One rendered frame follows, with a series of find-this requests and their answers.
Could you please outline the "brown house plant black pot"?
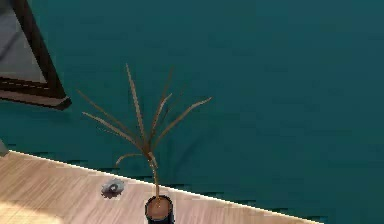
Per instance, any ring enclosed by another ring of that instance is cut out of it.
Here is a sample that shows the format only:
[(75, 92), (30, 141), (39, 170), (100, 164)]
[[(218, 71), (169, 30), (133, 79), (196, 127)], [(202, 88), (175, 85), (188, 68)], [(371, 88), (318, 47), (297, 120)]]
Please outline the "brown house plant black pot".
[(163, 88), (161, 98), (159, 99), (157, 108), (152, 118), (152, 123), (149, 130), (145, 129), (144, 118), (142, 110), (139, 103), (139, 98), (137, 95), (136, 84), (133, 79), (132, 73), (130, 71), (129, 65), (125, 65), (126, 74), (128, 77), (129, 88), (133, 100), (133, 106), (135, 110), (135, 116), (138, 127), (138, 134), (135, 134), (130, 130), (126, 125), (124, 125), (120, 120), (118, 120), (113, 115), (109, 114), (104, 108), (92, 101), (88, 96), (83, 92), (78, 90), (79, 95), (85, 99), (91, 106), (96, 110), (102, 113), (106, 118), (114, 122), (111, 124), (106, 121), (104, 118), (93, 115), (88, 112), (83, 112), (83, 115), (96, 121), (97, 123), (108, 128), (112, 133), (123, 138), (132, 144), (136, 149), (139, 150), (140, 154), (143, 155), (150, 167), (152, 172), (152, 177), (154, 180), (155, 194), (149, 198), (144, 205), (144, 215), (148, 224), (173, 224), (174, 223), (174, 206), (173, 201), (169, 196), (160, 194), (160, 184), (158, 178), (158, 163), (154, 150), (160, 143), (160, 141), (175, 127), (177, 126), (190, 112), (194, 109), (202, 106), (212, 100), (212, 97), (207, 97), (204, 100), (197, 101), (187, 107), (180, 115), (178, 115), (172, 122), (170, 122), (164, 129), (160, 132), (157, 131), (157, 128), (161, 126), (159, 121), (160, 116), (167, 116), (169, 109), (163, 111), (164, 106), (167, 104), (169, 99), (173, 96), (172, 93), (167, 93), (169, 88), (169, 83), (172, 79), (173, 69), (170, 69), (168, 73), (167, 82)]

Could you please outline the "small grey round weight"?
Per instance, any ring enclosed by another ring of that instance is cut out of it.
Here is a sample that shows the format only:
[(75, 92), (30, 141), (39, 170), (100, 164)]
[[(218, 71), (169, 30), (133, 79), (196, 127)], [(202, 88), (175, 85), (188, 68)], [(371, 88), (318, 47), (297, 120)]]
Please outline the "small grey round weight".
[(124, 191), (124, 182), (120, 179), (111, 179), (102, 185), (101, 195), (104, 198), (117, 197)]

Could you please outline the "dark brown framed window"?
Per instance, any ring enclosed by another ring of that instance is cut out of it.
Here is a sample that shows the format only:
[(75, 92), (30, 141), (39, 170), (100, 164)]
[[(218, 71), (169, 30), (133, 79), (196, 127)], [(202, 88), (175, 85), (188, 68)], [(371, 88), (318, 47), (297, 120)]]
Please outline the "dark brown framed window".
[(0, 0), (0, 99), (71, 105), (27, 0)]

